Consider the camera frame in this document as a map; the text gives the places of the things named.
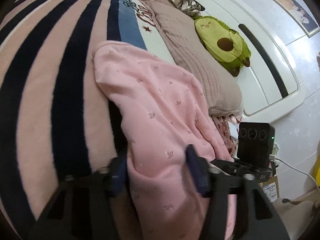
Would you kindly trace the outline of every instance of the pink fabric with pattern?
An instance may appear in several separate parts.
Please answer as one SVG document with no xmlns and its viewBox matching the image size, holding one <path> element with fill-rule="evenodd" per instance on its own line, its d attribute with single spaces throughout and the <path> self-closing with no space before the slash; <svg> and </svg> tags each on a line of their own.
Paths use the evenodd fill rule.
<svg viewBox="0 0 320 240">
<path fill-rule="evenodd" d="M 130 191 L 143 238 L 198 239 L 208 199 L 195 190 L 186 146 L 194 144 L 208 161 L 232 160 L 208 115 L 200 83 L 183 68 L 127 43 L 105 41 L 93 54 L 96 82 L 123 117 Z M 231 195 L 226 239 L 235 214 Z"/>
</svg>

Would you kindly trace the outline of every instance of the star print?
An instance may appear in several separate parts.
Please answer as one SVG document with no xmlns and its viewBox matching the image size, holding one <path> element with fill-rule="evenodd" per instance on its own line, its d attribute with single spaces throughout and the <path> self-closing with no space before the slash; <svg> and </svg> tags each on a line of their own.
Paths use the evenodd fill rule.
<svg viewBox="0 0 320 240">
<path fill-rule="evenodd" d="M 148 113 L 148 115 L 149 115 L 150 119 L 152 119 L 155 117 L 156 114 L 155 113 Z"/>
<path fill-rule="evenodd" d="M 173 156 L 173 151 L 165 151 L 165 155 L 167 155 L 168 159 L 170 159 Z"/>
<path fill-rule="evenodd" d="M 132 193 L 132 198 L 133 199 L 138 199 L 140 196 L 138 193 L 136 193 L 135 191 Z"/>
<path fill-rule="evenodd" d="M 151 33 L 151 30 L 149 29 L 149 27 L 143 26 L 142 28 L 145 29 L 146 32 L 150 32 Z"/>
<path fill-rule="evenodd" d="M 163 208 L 165 211 L 170 211 L 171 209 L 173 209 L 173 206 L 171 204 L 169 204 L 169 205 L 163 206 Z"/>
</svg>

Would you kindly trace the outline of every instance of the floor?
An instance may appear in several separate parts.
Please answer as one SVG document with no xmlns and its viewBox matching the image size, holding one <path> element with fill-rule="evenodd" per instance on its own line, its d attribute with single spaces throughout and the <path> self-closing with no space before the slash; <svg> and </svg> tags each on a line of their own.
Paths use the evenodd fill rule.
<svg viewBox="0 0 320 240">
<path fill-rule="evenodd" d="M 308 192 L 306 192 L 305 194 L 301 195 L 300 197 L 294 199 L 293 201 L 305 201 L 305 200 L 308 200 L 311 202 L 317 201 L 318 203 L 320 203 L 320 195 L 315 187 L 309 190 Z"/>
<path fill-rule="evenodd" d="M 308 38 L 298 24 L 273 0 L 243 0 L 276 31 L 295 59 L 307 87 L 305 102 L 277 120 L 275 140 L 280 158 L 312 173 L 320 154 L 320 33 Z M 296 0 L 310 14 L 303 0 Z M 314 187 L 311 179 L 281 164 L 278 169 L 280 196 L 297 198 Z"/>
</svg>

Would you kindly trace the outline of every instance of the plush toy face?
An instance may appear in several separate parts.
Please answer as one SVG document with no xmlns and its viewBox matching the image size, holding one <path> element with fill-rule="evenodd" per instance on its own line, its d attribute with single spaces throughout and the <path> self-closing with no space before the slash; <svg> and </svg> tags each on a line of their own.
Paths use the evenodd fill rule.
<svg viewBox="0 0 320 240">
<path fill-rule="evenodd" d="M 243 65 L 250 66 L 251 52 L 238 32 L 211 16 L 197 19 L 195 27 L 206 49 L 233 76 Z"/>
<path fill-rule="evenodd" d="M 196 30 L 201 38 L 206 39 L 206 47 L 215 54 L 218 61 L 231 62 L 241 55 L 242 41 L 212 18 L 200 18 Z"/>
</svg>

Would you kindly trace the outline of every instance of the framed photo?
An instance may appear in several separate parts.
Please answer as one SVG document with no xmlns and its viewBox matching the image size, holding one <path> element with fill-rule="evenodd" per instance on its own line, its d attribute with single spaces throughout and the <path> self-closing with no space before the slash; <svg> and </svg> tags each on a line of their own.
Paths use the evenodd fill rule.
<svg viewBox="0 0 320 240">
<path fill-rule="evenodd" d="M 296 0 L 274 0 L 279 4 L 304 30 L 310 38 L 320 31 L 318 24 L 312 17 L 302 8 Z"/>
</svg>

